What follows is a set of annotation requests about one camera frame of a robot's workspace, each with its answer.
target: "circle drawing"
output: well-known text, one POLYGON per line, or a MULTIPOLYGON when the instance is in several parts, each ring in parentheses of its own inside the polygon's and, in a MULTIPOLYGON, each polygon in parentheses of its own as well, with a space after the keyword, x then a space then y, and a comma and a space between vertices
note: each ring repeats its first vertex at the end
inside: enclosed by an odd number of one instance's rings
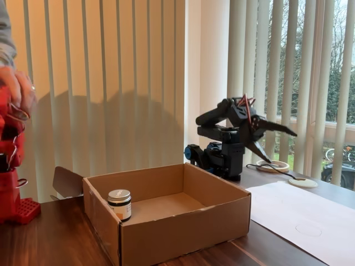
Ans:
POLYGON ((317 227, 309 226, 307 224, 299 224, 295 227, 297 231, 309 237, 320 237, 322 230, 317 227))

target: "red robotic arm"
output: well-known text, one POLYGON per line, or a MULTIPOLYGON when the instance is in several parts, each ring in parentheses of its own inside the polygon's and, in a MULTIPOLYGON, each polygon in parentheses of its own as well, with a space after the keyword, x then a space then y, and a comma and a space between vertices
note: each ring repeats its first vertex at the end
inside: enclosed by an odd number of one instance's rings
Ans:
POLYGON ((26 112, 11 104, 8 88, 0 87, 0 224, 26 224, 40 213, 39 203, 20 198, 19 188, 27 180, 19 180, 16 171, 23 160, 23 122, 28 118, 26 112))

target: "jar label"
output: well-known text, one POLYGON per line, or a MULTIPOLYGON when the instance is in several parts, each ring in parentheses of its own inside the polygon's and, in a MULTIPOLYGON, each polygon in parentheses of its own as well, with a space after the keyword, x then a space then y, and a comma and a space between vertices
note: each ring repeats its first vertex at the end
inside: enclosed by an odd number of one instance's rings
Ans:
POLYGON ((131 204, 125 206, 111 206, 110 208, 116 213, 117 217, 122 221, 131 216, 131 204))

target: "blue component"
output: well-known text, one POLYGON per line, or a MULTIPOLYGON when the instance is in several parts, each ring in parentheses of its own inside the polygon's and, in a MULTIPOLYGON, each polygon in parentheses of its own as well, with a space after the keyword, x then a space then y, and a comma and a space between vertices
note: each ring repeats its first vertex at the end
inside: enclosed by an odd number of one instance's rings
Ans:
POLYGON ((188 160, 191 159, 191 150, 189 147, 185 148, 184 154, 185 154, 186 159, 188 159, 188 160))

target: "jar lid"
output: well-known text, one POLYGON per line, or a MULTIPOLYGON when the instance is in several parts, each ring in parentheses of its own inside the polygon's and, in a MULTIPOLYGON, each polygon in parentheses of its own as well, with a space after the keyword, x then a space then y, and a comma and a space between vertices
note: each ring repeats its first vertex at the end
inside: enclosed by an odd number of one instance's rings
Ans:
POLYGON ((109 201, 125 202, 130 199, 130 194, 128 190, 113 190, 109 193, 109 201))

